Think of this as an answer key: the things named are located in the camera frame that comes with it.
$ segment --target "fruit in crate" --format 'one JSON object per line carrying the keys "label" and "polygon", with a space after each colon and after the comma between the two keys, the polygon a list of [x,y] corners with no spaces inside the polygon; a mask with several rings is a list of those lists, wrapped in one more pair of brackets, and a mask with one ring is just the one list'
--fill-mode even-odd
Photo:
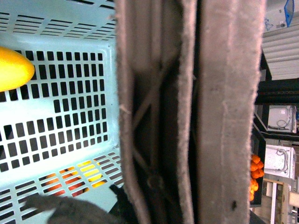
{"label": "fruit in crate", "polygon": [[[63,174],[63,173],[65,173],[66,171],[70,171],[70,170],[71,170],[71,169],[61,170],[60,173]],[[63,179],[68,178],[69,180],[65,181],[65,183],[66,183],[66,184],[71,184],[71,183],[73,183],[73,182],[75,182],[75,181],[81,179],[80,177],[74,177],[74,178],[71,178],[71,177],[72,177],[73,175],[75,175],[75,174],[77,174],[77,173],[76,173],[76,172],[73,172],[73,173],[70,173],[70,174],[65,174],[65,175],[62,176],[62,178],[63,178]],[[46,176],[46,179],[51,178],[51,177],[54,177],[54,176],[56,176],[56,174],[50,174],[50,175]],[[50,184],[53,184],[53,183],[58,182],[58,181],[59,181],[59,180],[58,180],[57,178],[55,178],[55,179],[53,179],[53,180],[47,181],[47,182],[45,183],[45,185],[50,185]],[[78,188],[78,187],[80,187],[80,186],[82,186],[82,185],[83,185],[83,183],[80,182],[80,183],[77,183],[77,184],[75,184],[75,185],[69,186],[68,188],[69,188],[69,190],[74,190],[74,189],[76,189],[76,188]],[[47,189],[47,192],[51,192],[51,191],[56,190],[56,189],[58,189],[58,188],[60,188],[60,187],[62,187],[62,185],[61,185],[60,183],[57,183],[56,185],[54,185],[54,186],[48,188],[48,189]],[[63,189],[61,189],[61,191],[55,192],[54,195],[59,196],[59,195],[63,194],[64,192],[65,192],[65,191],[64,191]],[[73,195],[73,196],[78,196],[78,195],[80,195],[80,194],[82,194],[82,193],[83,193],[83,190],[79,190],[79,191],[77,191],[77,192],[72,193],[72,195]]]}
{"label": "fruit in crate", "polygon": [[251,163],[250,163],[250,174],[251,174],[251,180],[250,180],[250,186],[249,186],[249,199],[250,201],[254,200],[254,192],[258,190],[258,183],[256,181],[257,178],[263,177],[264,172],[262,170],[263,168],[263,162],[261,161],[261,158],[257,155],[252,155],[251,157]]}
{"label": "fruit in crate", "polygon": [[0,92],[26,84],[34,75],[33,64],[23,55],[0,47]]}

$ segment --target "light blue plastic crate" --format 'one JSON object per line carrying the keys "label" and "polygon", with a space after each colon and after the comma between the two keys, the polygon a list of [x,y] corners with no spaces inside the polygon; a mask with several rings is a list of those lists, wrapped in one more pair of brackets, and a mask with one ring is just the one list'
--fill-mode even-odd
{"label": "light blue plastic crate", "polygon": [[32,194],[107,211],[116,203],[115,23],[113,0],[1,1],[0,46],[36,68],[23,87],[0,92],[1,224],[45,224],[51,212],[22,208]]}

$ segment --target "orange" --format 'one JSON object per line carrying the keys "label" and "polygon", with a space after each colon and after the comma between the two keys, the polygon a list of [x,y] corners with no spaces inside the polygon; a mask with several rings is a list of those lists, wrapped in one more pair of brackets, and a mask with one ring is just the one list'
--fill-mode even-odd
{"label": "orange", "polygon": [[262,161],[259,161],[258,164],[257,164],[257,167],[259,169],[263,168],[263,162]]}
{"label": "orange", "polygon": [[260,177],[264,176],[265,173],[263,172],[262,169],[258,169],[258,171],[260,172]]}
{"label": "orange", "polygon": [[250,171],[256,171],[257,169],[258,169],[257,164],[251,161]]}
{"label": "orange", "polygon": [[254,200],[254,195],[250,194],[250,195],[249,195],[249,200],[250,200],[250,201],[253,201],[253,200]]}
{"label": "orange", "polygon": [[256,171],[251,172],[251,177],[255,178],[255,179],[259,178],[260,177],[259,169],[257,169]]}
{"label": "orange", "polygon": [[252,160],[254,163],[258,164],[259,161],[261,160],[261,158],[258,157],[258,155],[252,155],[251,160]]}

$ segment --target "gray cloth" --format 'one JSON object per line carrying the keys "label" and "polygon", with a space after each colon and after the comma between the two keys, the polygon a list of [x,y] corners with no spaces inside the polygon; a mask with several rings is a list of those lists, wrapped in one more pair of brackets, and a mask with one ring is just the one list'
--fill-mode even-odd
{"label": "gray cloth", "polygon": [[125,224],[95,204],[57,196],[30,196],[25,205],[40,211],[55,209],[48,224]]}

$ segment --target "yellow fruit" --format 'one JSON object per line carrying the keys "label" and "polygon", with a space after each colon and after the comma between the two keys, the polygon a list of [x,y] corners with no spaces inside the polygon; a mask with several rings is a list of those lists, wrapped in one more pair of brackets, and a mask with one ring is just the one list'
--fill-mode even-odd
{"label": "yellow fruit", "polygon": [[100,182],[97,182],[97,183],[92,184],[92,186],[93,186],[94,188],[97,188],[97,187],[103,185],[104,183],[106,183],[106,182],[104,182],[104,181],[100,181]]}
{"label": "yellow fruit", "polygon": [[0,47],[0,92],[26,84],[34,75],[33,64],[23,55]]}

